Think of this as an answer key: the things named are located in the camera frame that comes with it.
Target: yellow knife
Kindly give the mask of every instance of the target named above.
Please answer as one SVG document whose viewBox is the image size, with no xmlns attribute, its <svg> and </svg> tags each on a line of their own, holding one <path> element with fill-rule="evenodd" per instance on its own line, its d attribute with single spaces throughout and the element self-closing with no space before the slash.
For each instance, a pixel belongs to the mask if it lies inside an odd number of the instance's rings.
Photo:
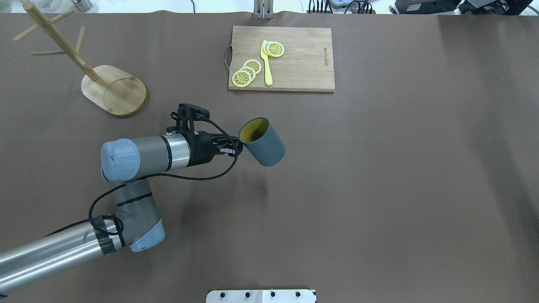
<svg viewBox="0 0 539 303">
<path fill-rule="evenodd" d="M 262 42 L 262 46 L 260 47 L 260 57 L 262 60 L 264 60 L 264 79 L 266 80 L 266 85 L 271 86 L 273 84 L 273 78 L 271 77 L 271 71 L 270 71 L 270 62 L 268 61 L 268 55 L 264 52 L 264 45 L 266 44 L 267 40 L 264 40 Z"/>
</svg>

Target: metal bracket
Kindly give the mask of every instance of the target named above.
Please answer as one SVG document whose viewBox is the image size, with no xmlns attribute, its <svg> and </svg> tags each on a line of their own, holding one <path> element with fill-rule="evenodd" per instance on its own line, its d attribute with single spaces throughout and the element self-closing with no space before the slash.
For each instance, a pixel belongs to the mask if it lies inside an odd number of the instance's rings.
<svg viewBox="0 0 539 303">
<path fill-rule="evenodd" d="M 254 0 L 253 18 L 273 19 L 273 0 Z"/>
<path fill-rule="evenodd" d="M 206 303 L 316 303 L 316 290 L 210 291 Z"/>
</svg>

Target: dark gray plastic cup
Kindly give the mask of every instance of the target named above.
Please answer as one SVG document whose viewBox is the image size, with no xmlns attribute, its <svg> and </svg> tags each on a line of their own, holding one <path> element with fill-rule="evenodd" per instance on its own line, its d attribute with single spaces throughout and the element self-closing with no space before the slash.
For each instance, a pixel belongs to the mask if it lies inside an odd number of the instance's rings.
<svg viewBox="0 0 539 303">
<path fill-rule="evenodd" d="M 251 152 L 258 163 L 272 166 L 285 156 L 285 145 L 264 117 L 254 118 L 239 130 L 239 141 Z"/>
</svg>

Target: cable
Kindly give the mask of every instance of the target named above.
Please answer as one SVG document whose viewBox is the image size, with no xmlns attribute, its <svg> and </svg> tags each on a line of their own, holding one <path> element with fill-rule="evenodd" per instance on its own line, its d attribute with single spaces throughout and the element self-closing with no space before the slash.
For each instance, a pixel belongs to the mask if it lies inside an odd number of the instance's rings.
<svg viewBox="0 0 539 303">
<path fill-rule="evenodd" d="M 79 225 L 79 224 L 82 224 L 82 223 L 85 223 L 85 222 L 88 222 L 88 221 L 90 221 L 90 220 L 89 220 L 89 219 L 84 219 L 84 220 L 81 220 L 81 221 L 72 223 L 72 224 L 70 224 L 70 225 L 68 225 L 68 226 L 62 227 L 62 228 L 59 229 L 59 230 L 55 230 L 55 231 L 49 233 L 49 234 L 46 235 L 45 237 L 48 237 L 48 236 L 50 236 L 50 235 L 53 235 L 53 234 L 58 233 L 58 232 L 60 232 L 60 231 L 64 231 L 64 230 L 66 230 L 66 229 L 68 229 L 68 228 L 72 228 L 73 226 L 76 226 L 76 225 Z"/>
<path fill-rule="evenodd" d="M 324 8 L 324 13 L 328 13 L 328 7 L 329 7 L 329 11 L 331 13 L 333 13 L 333 9 L 331 8 L 331 4 L 329 4 L 329 0 L 326 0 L 326 6 Z"/>
<path fill-rule="evenodd" d="M 348 5 L 346 6 L 346 9 L 344 10 L 344 13 L 346 13 L 348 11 L 348 9 L 350 8 L 350 6 L 352 5 L 352 3 L 357 3 L 357 13 L 363 13 L 363 10 L 367 7 L 369 3 L 369 0 L 365 0 L 365 1 L 352 1 L 350 3 L 348 3 Z"/>
<path fill-rule="evenodd" d="M 230 141 L 232 142 L 232 147 L 234 149 L 234 161 L 232 161 L 232 164 L 230 164 L 230 166 L 222 173 L 220 173 L 219 175 L 215 175 L 213 177 L 207 177 L 207 178 L 195 178 L 195 177 L 185 177 L 185 176 L 178 176 L 178 175 L 173 175 L 173 174 L 165 174 L 165 173 L 158 173 L 158 174 L 149 174 L 149 175 L 146 175 L 146 176 L 142 176 L 136 180 L 146 180 L 148 178 L 151 178 L 151 177 L 171 177 L 171 178 L 176 178 L 176 179 L 183 179 L 183 180 L 191 180 L 191 181 L 209 181 L 209 180 L 214 180 L 214 179 L 217 179 L 217 178 L 220 178 L 226 174 L 228 174 L 228 172 L 234 167 L 234 165 L 236 165 L 236 162 L 238 161 L 238 147 L 234 144 L 234 141 L 232 140 L 232 137 L 229 136 L 229 134 L 227 134 L 225 132 L 225 130 L 223 130 L 220 126 L 218 126 L 215 122 L 211 121 L 209 118 L 206 118 L 202 115 L 197 115 L 197 117 L 201 120 L 201 121 L 204 121 L 204 122 L 207 122 L 211 125 L 213 125 L 215 128 L 217 128 L 223 135 L 225 135 L 225 137 Z M 125 187 L 126 185 L 125 184 L 121 184 L 121 185 L 118 185 L 117 187 L 107 191 L 106 193 L 102 194 L 101 196 L 97 197 L 94 202 L 92 203 L 92 205 L 90 205 L 90 209 L 88 211 L 88 221 L 90 222 L 90 224 L 94 227 L 94 229 L 106 234 L 106 235 L 109 235 L 109 236 L 116 236 L 116 235 L 119 235 L 121 234 L 121 232 L 123 231 L 123 223 L 121 222 L 121 220 L 119 218 L 115 218 L 119 221 L 119 230 L 117 232 L 110 232 L 108 230 L 104 230 L 102 229 L 101 227 L 97 226 L 97 224 L 94 222 L 94 219 L 93 219 L 93 210 L 94 210 L 94 207 L 95 205 L 97 204 L 97 202 L 99 202 L 99 200 L 103 199 L 104 197 L 110 195 L 111 193 L 119 190 L 120 188 L 122 187 Z"/>
<path fill-rule="evenodd" d="M 538 15 L 539 15 L 539 11 L 538 11 L 538 10 L 536 10 L 536 9 L 535 9 L 535 8 L 534 8 L 533 6 L 531 6 L 531 5 L 528 5 L 528 8 L 529 8 L 530 10 L 533 10 L 533 11 L 534 11 L 534 12 L 535 12 L 536 14 L 538 14 Z"/>
</svg>

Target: wooden mug tree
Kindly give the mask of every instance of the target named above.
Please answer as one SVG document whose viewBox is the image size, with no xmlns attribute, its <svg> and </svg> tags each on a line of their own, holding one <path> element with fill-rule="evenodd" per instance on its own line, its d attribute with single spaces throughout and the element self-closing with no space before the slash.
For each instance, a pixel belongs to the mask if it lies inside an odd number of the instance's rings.
<svg viewBox="0 0 539 303">
<path fill-rule="evenodd" d="M 131 115 L 142 107 L 146 101 L 148 91 L 141 80 L 110 65 L 101 65 L 92 68 L 80 55 L 80 46 L 85 31 L 84 26 L 80 29 L 77 46 L 73 47 L 53 25 L 53 23 L 74 13 L 74 9 L 70 9 L 49 20 L 32 2 L 28 0 L 20 1 L 23 3 L 23 9 L 37 24 L 15 37 L 15 42 L 21 41 L 38 28 L 43 28 L 54 42 L 60 46 L 62 51 L 32 52 L 32 56 L 68 55 L 86 74 L 80 85 L 84 96 L 115 116 Z"/>
</svg>

